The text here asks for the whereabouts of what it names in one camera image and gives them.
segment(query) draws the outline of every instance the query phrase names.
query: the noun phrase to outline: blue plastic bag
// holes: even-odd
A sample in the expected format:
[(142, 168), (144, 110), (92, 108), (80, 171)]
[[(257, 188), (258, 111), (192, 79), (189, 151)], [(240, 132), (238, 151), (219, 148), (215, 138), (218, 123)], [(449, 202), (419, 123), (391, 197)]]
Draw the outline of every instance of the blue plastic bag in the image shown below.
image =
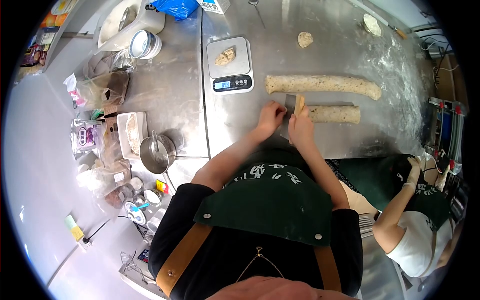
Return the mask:
[(156, 0), (152, 3), (160, 12), (172, 15), (175, 21), (188, 17), (198, 7), (196, 0)]

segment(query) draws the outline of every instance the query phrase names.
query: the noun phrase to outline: white glove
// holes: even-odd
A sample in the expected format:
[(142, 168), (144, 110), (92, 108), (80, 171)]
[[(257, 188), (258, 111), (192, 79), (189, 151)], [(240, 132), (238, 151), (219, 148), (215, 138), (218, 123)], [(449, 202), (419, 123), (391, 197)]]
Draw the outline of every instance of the white glove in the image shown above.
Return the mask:
[(418, 157), (409, 157), (407, 160), (411, 164), (412, 170), (410, 170), (407, 182), (404, 184), (404, 186), (409, 185), (413, 188), (413, 190), (415, 190), (417, 187), (417, 181), (420, 177), (420, 159)]

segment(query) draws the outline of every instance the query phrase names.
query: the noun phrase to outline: scale display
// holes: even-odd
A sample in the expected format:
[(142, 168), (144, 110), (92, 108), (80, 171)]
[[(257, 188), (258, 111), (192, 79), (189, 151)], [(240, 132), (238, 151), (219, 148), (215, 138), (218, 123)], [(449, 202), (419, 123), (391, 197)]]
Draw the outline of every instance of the scale display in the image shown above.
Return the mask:
[(230, 81), (217, 82), (215, 84), (215, 89), (221, 89), (226, 87), (230, 87)]
[(246, 90), (252, 87), (252, 78), (249, 75), (238, 75), (217, 78), (212, 82), (213, 90), (217, 93), (225, 91)]

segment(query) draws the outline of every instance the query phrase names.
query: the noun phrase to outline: gold necklace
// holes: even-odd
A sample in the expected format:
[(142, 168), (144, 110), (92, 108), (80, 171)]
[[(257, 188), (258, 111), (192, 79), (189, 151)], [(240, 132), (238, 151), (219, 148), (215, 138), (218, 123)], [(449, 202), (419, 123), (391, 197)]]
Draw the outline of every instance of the gold necklace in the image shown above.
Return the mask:
[(266, 259), (269, 263), (272, 264), (272, 266), (275, 267), (275, 269), (280, 273), (280, 275), (282, 276), (282, 278), (285, 278), (283, 277), (282, 275), (282, 272), (280, 272), (280, 270), (273, 264), (273, 262), (271, 262), (268, 258), (266, 258), (263, 254), (260, 254), (260, 250), (263, 249), (262, 247), (257, 247), (257, 254), (252, 258), (252, 260), (249, 262), (249, 264), (247, 265), (247, 267), (245, 268), (245, 270), (243, 270), (243, 272), (240, 274), (239, 278), (237, 279), (237, 281), (235, 281), (235, 283), (237, 283), (240, 278), (242, 277), (243, 273), (245, 273), (245, 271), (247, 271), (248, 267), (253, 263), (253, 261), (255, 260), (255, 258), (257, 257), (261, 257), (261, 258), (264, 258)]

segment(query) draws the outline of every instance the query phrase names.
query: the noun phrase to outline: digital kitchen scale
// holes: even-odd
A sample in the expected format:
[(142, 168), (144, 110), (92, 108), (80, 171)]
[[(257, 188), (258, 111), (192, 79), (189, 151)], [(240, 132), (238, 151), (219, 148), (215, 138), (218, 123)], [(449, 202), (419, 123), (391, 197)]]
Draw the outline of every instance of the digital kitchen scale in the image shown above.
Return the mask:
[[(215, 65), (215, 59), (223, 51), (232, 48), (235, 59), (225, 66)], [(210, 85), (218, 94), (247, 93), (253, 89), (253, 69), (250, 43), (244, 37), (234, 37), (207, 45)]]

